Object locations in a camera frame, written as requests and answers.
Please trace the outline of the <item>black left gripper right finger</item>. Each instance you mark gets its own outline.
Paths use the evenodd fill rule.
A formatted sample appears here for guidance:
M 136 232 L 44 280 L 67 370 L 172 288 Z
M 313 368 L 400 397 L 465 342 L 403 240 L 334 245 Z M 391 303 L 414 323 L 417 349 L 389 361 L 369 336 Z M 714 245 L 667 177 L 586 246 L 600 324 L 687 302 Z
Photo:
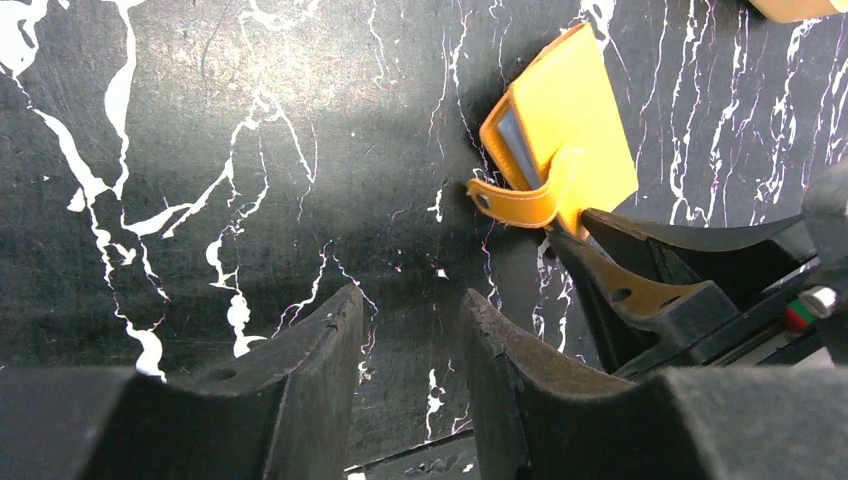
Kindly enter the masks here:
M 475 290 L 463 366 L 484 479 L 843 479 L 843 367 L 669 368 L 630 382 L 516 326 Z

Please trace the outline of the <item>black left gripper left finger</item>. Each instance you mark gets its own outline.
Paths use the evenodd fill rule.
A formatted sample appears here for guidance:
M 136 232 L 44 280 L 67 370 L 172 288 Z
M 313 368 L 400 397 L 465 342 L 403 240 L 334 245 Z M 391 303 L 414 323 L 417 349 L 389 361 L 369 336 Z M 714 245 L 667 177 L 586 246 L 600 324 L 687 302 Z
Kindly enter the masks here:
M 338 290 L 249 353 L 183 381 L 130 368 L 7 368 L 5 479 L 339 479 L 363 297 Z

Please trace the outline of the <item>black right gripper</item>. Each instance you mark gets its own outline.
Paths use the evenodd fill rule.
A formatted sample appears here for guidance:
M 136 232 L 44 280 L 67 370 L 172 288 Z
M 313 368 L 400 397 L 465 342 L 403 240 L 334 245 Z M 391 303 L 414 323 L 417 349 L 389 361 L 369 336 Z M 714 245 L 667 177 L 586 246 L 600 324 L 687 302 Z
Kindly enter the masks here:
M 569 233 L 548 239 L 612 375 L 800 357 L 847 303 L 842 162 L 809 185 L 797 214 L 767 224 L 666 225 L 597 209 L 581 220 L 616 263 Z

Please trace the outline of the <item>orange leather card holder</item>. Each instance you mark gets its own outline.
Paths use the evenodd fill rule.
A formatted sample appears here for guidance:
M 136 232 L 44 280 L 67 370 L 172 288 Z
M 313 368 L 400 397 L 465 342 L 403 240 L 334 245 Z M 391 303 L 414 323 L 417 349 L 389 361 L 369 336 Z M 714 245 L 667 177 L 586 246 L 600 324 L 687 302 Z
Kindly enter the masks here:
M 611 212 L 638 189 L 636 167 L 591 23 L 541 50 L 480 128 L 507 187 L 467 183 L 477 208 L 506 225 L 559 227 L 583 240 L 580 215 Z

